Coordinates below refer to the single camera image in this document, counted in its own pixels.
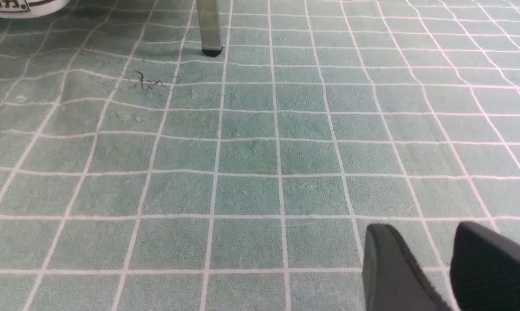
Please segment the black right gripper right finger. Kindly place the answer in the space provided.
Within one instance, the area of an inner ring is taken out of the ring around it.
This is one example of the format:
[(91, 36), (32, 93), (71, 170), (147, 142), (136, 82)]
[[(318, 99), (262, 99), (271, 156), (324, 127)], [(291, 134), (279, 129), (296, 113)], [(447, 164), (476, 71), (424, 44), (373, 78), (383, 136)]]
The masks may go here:
[(520, 311), (520, 244), (462, 221), (455, 232), (450, 278), (462, 311)]

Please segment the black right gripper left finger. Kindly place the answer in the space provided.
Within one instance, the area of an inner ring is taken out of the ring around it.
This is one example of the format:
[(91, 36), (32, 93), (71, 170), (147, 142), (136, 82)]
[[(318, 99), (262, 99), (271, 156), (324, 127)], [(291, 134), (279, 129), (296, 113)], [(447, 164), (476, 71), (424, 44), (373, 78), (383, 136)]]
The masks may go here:
[(392, 225), (367, 226), (362, 278), (367, 311), (452, 310)]

